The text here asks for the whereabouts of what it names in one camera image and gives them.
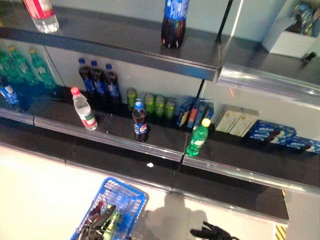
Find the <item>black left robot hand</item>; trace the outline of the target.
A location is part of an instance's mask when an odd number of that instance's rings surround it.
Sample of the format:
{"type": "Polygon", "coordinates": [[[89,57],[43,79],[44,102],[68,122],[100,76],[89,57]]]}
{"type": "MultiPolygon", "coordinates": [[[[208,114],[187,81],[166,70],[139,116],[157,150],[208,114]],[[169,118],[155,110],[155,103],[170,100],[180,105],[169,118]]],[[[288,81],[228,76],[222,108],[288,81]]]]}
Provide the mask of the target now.
{"type": "Polygon", "coordinates": [[[111,205],[102,215],[90,224],[84,224],[78,240],[104,240],[104,233],[111,223],[111,216],[116,210],[116,205],[111,205]]]}

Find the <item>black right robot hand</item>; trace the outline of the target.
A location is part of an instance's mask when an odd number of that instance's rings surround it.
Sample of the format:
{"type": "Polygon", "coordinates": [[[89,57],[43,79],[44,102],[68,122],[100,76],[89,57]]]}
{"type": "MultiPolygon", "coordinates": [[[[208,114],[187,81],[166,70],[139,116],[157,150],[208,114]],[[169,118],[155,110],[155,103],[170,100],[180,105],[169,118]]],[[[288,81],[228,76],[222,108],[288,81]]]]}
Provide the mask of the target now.
{"type": "Polygon", "coordinates": [[[194,237],[207,240],[233,239],[233,237],[227,231],[206,221],[203,222],[203,226],[201,227],[201,229],[191,229],[190,234],[194,237]]]}

